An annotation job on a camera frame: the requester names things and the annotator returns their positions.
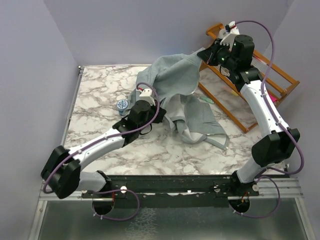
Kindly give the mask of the grey zip-up jacket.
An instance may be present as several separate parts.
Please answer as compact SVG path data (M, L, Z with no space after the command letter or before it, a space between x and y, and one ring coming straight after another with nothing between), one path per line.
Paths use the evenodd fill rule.
M194 94L201 63L195 52L161 56L137 74L135 83L142 89L147 86L155 89L160 107L166 110L165 123L172 132L178 132L183 142L208 142L225 150L230 140L228 135L215 119L210 105Z

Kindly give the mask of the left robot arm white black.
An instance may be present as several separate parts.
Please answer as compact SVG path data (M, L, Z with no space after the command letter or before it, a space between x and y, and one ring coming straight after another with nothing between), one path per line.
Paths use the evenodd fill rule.
M56 147L40 174L45 181L43 192L55 193L59 199L75 191L90 191L106 197L111 190L111 180L102 171L85 172L84 169L100 157L131 144L143 134L143 129L161 123L165 114L166 110L158 104L138 100L128 115L101 136L69 149L62 145Z

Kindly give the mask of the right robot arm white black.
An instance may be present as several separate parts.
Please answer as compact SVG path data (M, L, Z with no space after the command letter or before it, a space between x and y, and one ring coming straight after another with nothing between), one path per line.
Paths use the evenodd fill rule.
M240 196L255 177L274 164L288 159L300 138L299 131L284 122L267 90L262 86L260 71L252 66L255 44L252 37L235 36L232 43L218 38L197 56L209 66L221 66L229 72L229 80L248 103L261 131L261 140L251 148L251 158L232 174L229 189Z

